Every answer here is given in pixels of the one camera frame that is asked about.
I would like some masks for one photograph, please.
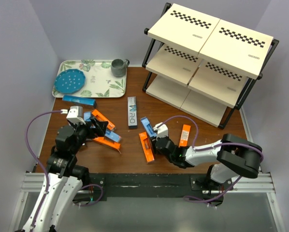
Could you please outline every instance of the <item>wooden table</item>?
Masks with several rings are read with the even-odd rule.
[[[245,130],[239,111],[235,111],[224,130],[215,128],[197,118],[194,118],[162,101],[159,101],[144,92],[142,86],[148,71],[144,68],[128,68],[126,93],[121,98],[96,99],[97,109],[116,126],[116,133],[122,137],[121,154],[106,146],[95,142],[87,143],[77,154],[78,165],[89,168],[91,173],[206,173],[210,163],[202,164],[194,168],[180,169],[169,163],[162,155],[155,155],[155,161],[147,164],[140,143],[139,133],[144,132],[140,118],[146,116],[151,125],[162,122],[174,115],[186,115],[196,121],[199,126],[199,135],[196,145],[204,145],[222,138],[225,133],[246,138]],[[135,96],[137,100],[138,129],[128,129],[127,97]],[[69,109],[70,104],[56,99],[53,110]],[[40,160],[46,165],[50,156],[51,147],[55,144],[57,130],[66,125],[66,115],[52,114],[44,139]],[[192,125],[187,119],[175,118],[167,123],[169,136],[176,144],[179,143],[183,124]],[[196,129],[191,127],[188,145],[191,145]]]

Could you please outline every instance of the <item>shelf board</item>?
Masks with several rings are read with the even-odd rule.
[[[186,87],[201,60],[164,44],[146,69]]]
[[[219,18],[173,4],[148,31],[148,36],[198,56]]]
[[[177,109],[180,109],[189,92],[190,89],[187,87],[183,87],[161,76],[155,77],[146,90],[146,93],[150,96],[172,105]]]
[[[246,80],[246,76],[238,75],[210,62],[205,62],[201,64],[188,87],[233,108]]]
[[[273,37],[220,20],[199,57],[257,79]]]
[[[191,91],[181,106],[181,110],[218,127],[226,106],[200,93]]]

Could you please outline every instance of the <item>orange object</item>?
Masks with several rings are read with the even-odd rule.
[[[188,145],[188,134],[190,130],[191,126],[186,124],[183,125],[179,147]]]
[[[92,114],[94,115],[94,117],[98,120],[98,121],[107,121],[108,122],[108,130],[110,131],[114,131],[116,126],[109,121],[104,115],[101,114],[101,112],[99,112],[98,110],[93,110]]]
[[[148,163],[154,161],[154,156],[152,153],[148,135],[146,134],[146,132],[143,132],[139,134],[139,137],[140,137],[141,145],[143,146],[146,161]]]
[[[104,137],[97,137],[95,139],[93,139],[93,141],[99,143],[99,144],[103,144],[103,145],[107,145],[109,147],[112,147],[116,150],[118,150],[120,152],[120,146],[121,144],[117,143],[117,142],[112,142],[112,141],[108,141],[108,140],[105,140]]]

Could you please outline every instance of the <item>checkered pattern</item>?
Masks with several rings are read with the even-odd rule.
[[[211,23],[207,23],[207,22],[201,21],[200,19],[192,18],[191,16],[188,16],[188,15],[183,14],[181,12],[173,11],[170,15],[174,15],[177,18],[180,18],[180,19],[183,19],[183,20],[185,20],[187,22],[199,25],[202,28],[206,27],[208,29],[209,26],[211,26]]]
[[[223,74],[224,76],[228,76],[234,80],[241,81],[241,79],[242,79],[242,76],[239,76],[239,75],[235,74],[234,72],[230,72],[226,69],[220,68],[219,66],[211,64],[210,62],[208,62],[206,64],[206,67],[209,69],[212,69],[215,72]]]
[[[191,56],[191,55],[189,55],[189,54],[187,54],[185,52],[180,52],[179,50],[174,49],[174,48],[169,47],[169,46],[167,46],[164,50],[167,51],[167,52],[170,52],[170,53],[172,53],[174,55],[177,55],[179,57],[182,57],[184,59],[188,59],[190,61],[193,61],[193,62],[197,62],[197,60],[198,60],[197,57]]]
[[[228,29],[225,28],[221,28],[221,30],[219,31],[220,33],[223,33],[224,35],[229,35],[232,38],[235,38],[237,40],[241,40],[242,42],[247,42],[248,44],[253,44],[254,46],[260,46],[260,47],[264,47],[265,42],[264,41],[259,41],[259,40],[254,40],[251,37],[247,37],[246,35],[242,35],[240,33],[236,33],[234,31],[230,31]]]

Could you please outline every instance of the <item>blue plate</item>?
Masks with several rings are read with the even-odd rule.
[[[57,91],[63,94],[72,94],[79,91],[86,82],[84,73],[78,69],[68,69],[61,72],[54,83]]]

